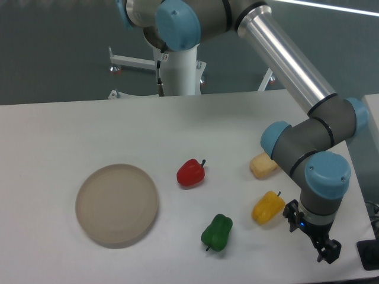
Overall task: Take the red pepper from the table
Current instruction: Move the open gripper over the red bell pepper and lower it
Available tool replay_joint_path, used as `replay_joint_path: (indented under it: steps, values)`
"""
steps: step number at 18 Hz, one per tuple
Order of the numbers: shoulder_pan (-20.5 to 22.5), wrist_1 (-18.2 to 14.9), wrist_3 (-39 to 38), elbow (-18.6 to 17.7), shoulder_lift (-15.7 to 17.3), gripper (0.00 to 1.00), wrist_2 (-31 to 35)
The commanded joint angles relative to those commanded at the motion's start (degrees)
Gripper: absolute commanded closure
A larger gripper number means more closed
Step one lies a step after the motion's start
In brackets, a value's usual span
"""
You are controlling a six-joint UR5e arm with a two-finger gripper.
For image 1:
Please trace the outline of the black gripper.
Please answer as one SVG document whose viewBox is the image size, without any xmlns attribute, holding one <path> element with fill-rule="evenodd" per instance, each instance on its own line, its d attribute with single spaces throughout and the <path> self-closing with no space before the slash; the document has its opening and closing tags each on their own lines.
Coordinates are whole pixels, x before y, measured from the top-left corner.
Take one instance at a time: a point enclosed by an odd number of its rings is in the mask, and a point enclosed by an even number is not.
<svg viewBox="0 0 379 284">
<path fill-rule="evenodd" d="M 308 211 L 299 212 L 298 201 L 293 199 L 285 205 L 282 215 L 287 219 L 291 233 L 299 228 L 311 239 L 318 252 L 317 262 L 332 264 L 339 258 L 342 245 L 329 238 L 329 231 L 335 220 L 334 214 L 322 216 Z"/>
</svg>

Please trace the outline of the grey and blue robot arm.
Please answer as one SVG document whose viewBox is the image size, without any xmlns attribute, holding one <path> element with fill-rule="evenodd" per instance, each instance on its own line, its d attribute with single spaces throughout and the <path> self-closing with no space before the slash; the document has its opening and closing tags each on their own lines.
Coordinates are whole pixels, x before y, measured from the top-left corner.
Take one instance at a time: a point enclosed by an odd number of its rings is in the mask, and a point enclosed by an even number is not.
<svg viewBox="0 0 379 284">
<path fill-rule="evenodd" d="M 117 1 L 124 26 L 143 29 L 155 49 L 160 96 L 200 91 L 197 47 L 235 31 L 248 41 L 307 114 L 291 126 L 279 121 L 261 137 L 265 153 L 300 187 L 299 199 L 284 207 L 290 230 L 302 230 L 318 252 L 333 263 L 341 244 L 329 237 L 348 190 L 349 163 L 331 148 L 358 134 L 368 110 L 357 99 L 342 99 L 273 19 L 264 1 Z"/>
</svg>

